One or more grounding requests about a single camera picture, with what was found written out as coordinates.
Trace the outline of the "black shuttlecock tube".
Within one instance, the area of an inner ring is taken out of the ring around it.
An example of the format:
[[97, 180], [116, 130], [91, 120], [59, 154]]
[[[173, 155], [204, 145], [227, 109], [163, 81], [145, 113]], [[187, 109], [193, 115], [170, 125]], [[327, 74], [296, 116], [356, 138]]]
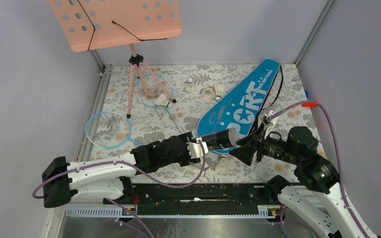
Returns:
[[201, 139], [206, 144], [208, 152], [211, 152], [237, 146], [238, 133], [234, 128], [228, 128], [203, 135]]

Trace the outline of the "shuttlecock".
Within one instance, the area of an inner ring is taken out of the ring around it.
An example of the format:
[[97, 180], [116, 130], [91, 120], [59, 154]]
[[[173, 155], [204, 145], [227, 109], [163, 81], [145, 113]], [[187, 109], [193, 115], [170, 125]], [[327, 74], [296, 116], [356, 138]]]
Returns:
[[155, 105], [157, 106], [164, 106], [167, 108], [170, 108], [171, 102], [166, 98], [164, 94], [160, 94], [156, 99], [155, 99]]
[[214, 98], [214, 96], [215, 96], [214, 94], [215, 94], [214, 87], [208, 86], [207, 88], [205, 88], [202, 91], [201, 96], [202, 96], [203, 100], [210, 101]]
[[214, 99], [215, 101], [219, 101], [225, 92], [225, 84], [220, 82], [214, 85]]
[[219, 157], [218, 163], [215, 166], [215, 170], [219, 174], [227, 174], [230, 172], [230, 167], [228, 163], [228, 158], [226, 155], [221, 155]]
[[185, 91], [187, 93], [195, 93], [196, 92], [196, 89], [195, 89], [195, 86], [194, 86], [194, 81], [192, 78], [188, 78], [187, 79], [187, 84], [186, 84], [186, 87], [185, 87]]

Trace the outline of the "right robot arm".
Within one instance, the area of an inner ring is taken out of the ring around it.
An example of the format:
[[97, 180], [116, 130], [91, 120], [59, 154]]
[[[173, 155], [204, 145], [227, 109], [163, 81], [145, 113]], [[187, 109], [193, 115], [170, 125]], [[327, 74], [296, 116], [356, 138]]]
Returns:
[[253, 157], [260, 162], [263, 157], [294, 165], [298, 181], [315, 195], [327, 210], [322, 212], [306, 200], [284, 177], [275, 176], [265, 185], [265, 198], [271, 204], [284, 205], [294, 211], [312, 229], [318, 238], [376, 238], [350, 201], [343, 185], [342, 165], [332, 162], [317, 152], [318, 140], [305, 126], [289, 130], [287, 140], [271, 137], [276, 119], [288, 110], [301, 105], [314, 104], [320, 107], [327, 119], [329, 115], [323, 105], [316, 101], [300, 101], [278, 112], [269, 112], [259, 128], [247, 137], [238, 140], [236, 149], [230, 155], [247, 165]]

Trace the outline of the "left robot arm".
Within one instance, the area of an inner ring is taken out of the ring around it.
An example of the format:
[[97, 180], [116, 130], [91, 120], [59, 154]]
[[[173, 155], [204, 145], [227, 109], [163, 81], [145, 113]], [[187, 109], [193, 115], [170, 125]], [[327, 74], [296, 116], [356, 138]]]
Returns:
[[32, 197], [42, 199], [45, 208], [60, 207], [76, 199], [117, 199], [127, 204], [133, 200], [134, 191], [121, 178], [135, 175], [144, 175], [165, 187], [188, 187], [197, 182], [203, 170], [192, 181], [182, 185], [162, 182], [151, 174], [170, 164], [185, 167], [201, 163], [204, 166], [207, 143], [200, 137], [191, 136], [191, 132], [171, 136], [98, 161], [68, 162], [64, 156], [56, 157], [42, 172], [42, 183], [33, 190]]

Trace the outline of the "blue racket cover bag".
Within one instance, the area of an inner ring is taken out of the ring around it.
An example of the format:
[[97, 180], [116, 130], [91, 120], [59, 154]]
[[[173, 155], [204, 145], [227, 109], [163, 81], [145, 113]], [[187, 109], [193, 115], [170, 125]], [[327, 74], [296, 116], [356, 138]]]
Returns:
[[[196, 126], [196, 135], [203, 136], [234, 128], [238, 140], [248, 136], [258, 113], [264, 108], [280, 69], [280, 62], [264, 59], [201, 117]], [[228, 154], [232, 149], [234, 147], [211, 152]]]

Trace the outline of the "shuttlecock upright back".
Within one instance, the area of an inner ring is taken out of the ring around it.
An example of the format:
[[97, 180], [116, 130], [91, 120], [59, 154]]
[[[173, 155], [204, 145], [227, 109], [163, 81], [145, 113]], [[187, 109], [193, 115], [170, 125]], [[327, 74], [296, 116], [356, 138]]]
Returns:
[[195, 93], [196, 92], [196, 89], [195, 89], [195, 86], [194, 86], [194, 81], [192, 78], [188, 78], [187, 79], [187, 84], [186, 84], [186, 87], [185, 87], [185, 91], [187, 93]]

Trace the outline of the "blue racket near stand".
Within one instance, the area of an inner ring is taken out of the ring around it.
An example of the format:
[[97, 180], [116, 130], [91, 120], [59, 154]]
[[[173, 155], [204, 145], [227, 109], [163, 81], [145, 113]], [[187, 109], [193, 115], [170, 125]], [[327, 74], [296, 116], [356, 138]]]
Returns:
[[[166, 87], [167, 92], [169, 92], [172, 96], [175, 96], [175, 89], [170, 81], [163, 77], [159, 73], [155, 73], [155, 75], [159, 78], [161, 83]], [[173, 100], [167, 95], [167, 93], [162, 89], [162, 87], [156, 82], [153, 81], [153, 77], [150, 73], [144, 75], [144, 79], [146, 81], [146, 85], [148, 88], [148, 94], [138, 94], [138, 100], [148, 108], [163, 108], [166, 113], [169, 115], [170, 119], [175, 124], [176, 128], [179, 132], [183, 133], [183, 130], [176, 122], [173, 114], [170, 111], [170, 108], [173, 106]], [[133, 89], [135, 91], [143, 91], [143, 86], [141, 83], [141, 79], [137, 79], [135, 83], [133, 83]]]

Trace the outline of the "blue racket left side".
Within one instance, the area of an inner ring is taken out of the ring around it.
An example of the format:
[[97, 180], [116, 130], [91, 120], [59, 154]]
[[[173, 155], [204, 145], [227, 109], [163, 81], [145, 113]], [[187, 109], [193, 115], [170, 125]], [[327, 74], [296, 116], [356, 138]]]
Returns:
[[140, 142], [131, 138], [130, 119], [111, 111], [92, 115], [85, 124], [84, 132], [93, 145], [103, 149], [116, 149], [128, 141], [141, 145]]

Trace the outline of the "pink music stand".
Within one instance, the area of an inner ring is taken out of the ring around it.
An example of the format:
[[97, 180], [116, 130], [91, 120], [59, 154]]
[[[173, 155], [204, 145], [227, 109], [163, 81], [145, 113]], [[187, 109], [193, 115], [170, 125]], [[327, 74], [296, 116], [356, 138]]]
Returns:
[[129, 90], [127, 117], [131, 116], [133, 76], [148, 90], [142, 68], [150, 69], [135, 49], [136, 43], [166, 40], [182, 32], [179, 3], [176, 0], [49, 0], [49, 7], [74, 52], [128, 45]]

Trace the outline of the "black front rail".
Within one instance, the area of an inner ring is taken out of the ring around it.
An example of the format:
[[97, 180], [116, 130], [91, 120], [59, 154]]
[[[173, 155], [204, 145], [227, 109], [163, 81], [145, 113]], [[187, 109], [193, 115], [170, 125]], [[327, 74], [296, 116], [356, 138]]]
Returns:
[[284, 208], [264, 183], [200, 183], [186, 188], [133, 184], [120, 198], [105, 197], [103, 204], [130, 205], [141, 216], [183, 217], [259, 215], [260, 208], [274, 217]]

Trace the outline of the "red clip on wall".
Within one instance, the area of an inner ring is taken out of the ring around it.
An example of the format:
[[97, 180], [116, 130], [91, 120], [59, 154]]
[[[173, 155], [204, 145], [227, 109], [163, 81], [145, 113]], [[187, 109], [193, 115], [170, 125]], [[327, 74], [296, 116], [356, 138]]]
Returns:
[[318, 101], [306, 101], [301, 103], [301, 106], [304, 108], [315, 108], [318, 106]]

